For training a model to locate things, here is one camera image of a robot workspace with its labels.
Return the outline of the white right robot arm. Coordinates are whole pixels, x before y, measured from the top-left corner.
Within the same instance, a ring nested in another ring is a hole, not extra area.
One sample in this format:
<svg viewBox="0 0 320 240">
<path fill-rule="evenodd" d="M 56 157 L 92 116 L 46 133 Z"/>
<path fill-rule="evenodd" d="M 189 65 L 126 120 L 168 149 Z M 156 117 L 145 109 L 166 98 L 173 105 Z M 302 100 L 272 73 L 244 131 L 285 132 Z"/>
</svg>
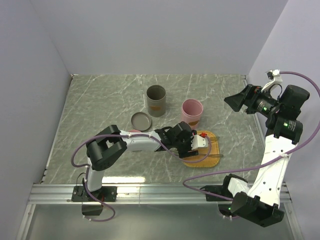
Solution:
<svg viewBox="0 0 320 240">
<path fill-rule="evenodd" d="M 297 117 L 309 97 L 307 90 L 288 85 L 274 99 L 269 90 L 248 84 L 240 93 L 225 98 L 235 112 L 246 106 L 248 114 L 259 113 L 267 118 L 264 154 L 253 185 L 230 173 L 220 188 L 224 199 L 233 199 L 229 207 L 232 215 L 264 228 L 283 220 L 284 212 L 279 209 L 281 186 L 292 151 L 303 132 L 303 124 Z"/>
</svg>

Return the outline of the pink round lid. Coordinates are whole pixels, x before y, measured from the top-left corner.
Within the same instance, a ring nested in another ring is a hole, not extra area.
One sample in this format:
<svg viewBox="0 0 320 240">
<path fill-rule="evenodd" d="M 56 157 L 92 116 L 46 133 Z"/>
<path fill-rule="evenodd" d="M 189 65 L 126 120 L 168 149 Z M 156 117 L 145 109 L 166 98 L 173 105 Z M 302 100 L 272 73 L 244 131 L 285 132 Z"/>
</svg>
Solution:
<svg viewBox="0 0 320 240">
<path fill-rule="evenodd" d="M 141 133 L 141 131 L 136 130 L 136 129 L 129 130 L 129 132 L 130 132 L 130 133 Z"/>
</svg>

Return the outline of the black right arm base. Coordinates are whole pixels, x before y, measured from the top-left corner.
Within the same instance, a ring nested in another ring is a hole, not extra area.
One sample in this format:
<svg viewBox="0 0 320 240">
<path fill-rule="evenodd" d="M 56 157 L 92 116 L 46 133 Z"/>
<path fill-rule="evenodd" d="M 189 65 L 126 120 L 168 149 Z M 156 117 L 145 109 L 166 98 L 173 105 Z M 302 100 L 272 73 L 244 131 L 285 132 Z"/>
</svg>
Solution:
<svg viewBox="0 0 320 240">
<path fill-rule="evenodd" d="M 233 198 L 233 195 L 229 192 L 227 188 L 224 188 L 222 185 L 205 185 L 200 188 L 200 190 L 203 190 L 205 192 L 210 192 L 216 195 L 221 195 L 223 197 L 227 198 Z M 205 199 L 207 202 L 221 202 L 225 201 L 224 198 L 212 196 L 209 194 L 205 195 Z M 228 218 L 229 220 L 237 219 L 239 216 L 231 213 L 231 205 L 230 204 L 221 204 L 219 203 L 217 205 L 218 207 L 218 213 L 223 217 L 223 218 Z"/>
</svg>

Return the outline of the metal serving tongs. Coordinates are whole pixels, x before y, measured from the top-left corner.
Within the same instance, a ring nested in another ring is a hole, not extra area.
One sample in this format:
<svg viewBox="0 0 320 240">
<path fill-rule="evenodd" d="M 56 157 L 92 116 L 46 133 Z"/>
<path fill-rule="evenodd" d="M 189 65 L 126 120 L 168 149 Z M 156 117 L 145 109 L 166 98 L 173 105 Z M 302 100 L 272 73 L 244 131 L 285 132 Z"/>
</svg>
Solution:
<svg viewBox="0 0 320 240">
<path fill-rule="evenodd" d="M 224 157 L 224 155 L 220 153 L 219 140 L 220 140 L 219 136 L 211 136 L 210 137 L 211 150 L 208 155 L 209 157 L 212 157 L 212 158 L 223 158 Z M 209 148 L 208 147 L 201 147 L 201 148 L 197 148 L 196 151 L 198 151 L 198 154 L 200 156 L 205 156 L 208 153 Z"/>
</svg>

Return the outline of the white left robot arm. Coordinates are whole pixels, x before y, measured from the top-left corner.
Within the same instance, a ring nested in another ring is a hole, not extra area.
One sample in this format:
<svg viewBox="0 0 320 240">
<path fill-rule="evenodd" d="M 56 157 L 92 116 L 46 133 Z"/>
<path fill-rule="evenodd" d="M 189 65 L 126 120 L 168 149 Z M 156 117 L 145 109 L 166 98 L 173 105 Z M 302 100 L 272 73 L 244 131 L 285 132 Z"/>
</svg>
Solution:
<svg viewBox="0 0 320 240">
<path fill-rule="evenodd" d="M 128 132 L 110 125 L 86 144 L 86 154 L 90 163 L 87 185 L 83 195 L 89 201 L 96 201 L 101 196 L 104 171 L 110 168 L 124 152 L 162 152 L 178 150 L 178 157 L 187 157 L 192 150 L 192 141 L 196 130 L 184 121 L 174 127 L 167 126 L 150 132 Z"/>
</svg>

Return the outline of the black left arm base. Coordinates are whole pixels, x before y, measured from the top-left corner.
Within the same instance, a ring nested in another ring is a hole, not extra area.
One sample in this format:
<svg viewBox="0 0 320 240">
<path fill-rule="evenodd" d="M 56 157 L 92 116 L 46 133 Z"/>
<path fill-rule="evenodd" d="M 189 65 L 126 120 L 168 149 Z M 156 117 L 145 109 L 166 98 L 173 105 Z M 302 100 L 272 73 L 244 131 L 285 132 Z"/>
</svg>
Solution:
<svg viewBox="0 0 320 240">
<path fill-rule="evenodd" d="M 115 202 L 117 198 L 116 186 L 102 186 L 100 189 L 91 192 L 98 200 L 103 202 Z M 81 212 L 84 216 L 99 216 L 103 211 L 103 205 L 88 204 L 96 203 L 96 201 L 87 193 L 84 185 L 76 185 L 73 188 L 71 202 L 82 203 Z"/>
</svg>

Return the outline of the grey round lid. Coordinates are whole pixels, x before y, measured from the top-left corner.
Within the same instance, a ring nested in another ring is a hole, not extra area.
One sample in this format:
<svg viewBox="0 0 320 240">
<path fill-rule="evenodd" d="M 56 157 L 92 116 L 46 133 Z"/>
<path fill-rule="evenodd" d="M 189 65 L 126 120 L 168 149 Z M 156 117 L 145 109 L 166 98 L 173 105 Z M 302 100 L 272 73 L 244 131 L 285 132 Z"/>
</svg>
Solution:
<svg viewBox="0 0 320 240">
<path fill-rule="evenodd" d="M 144 112 L 136 112 L 131 116 L 130 119 L 131 125 L 135 130 L 138 131 L 147 131 L 151 125 L 151 118 Z"/>
</svg>

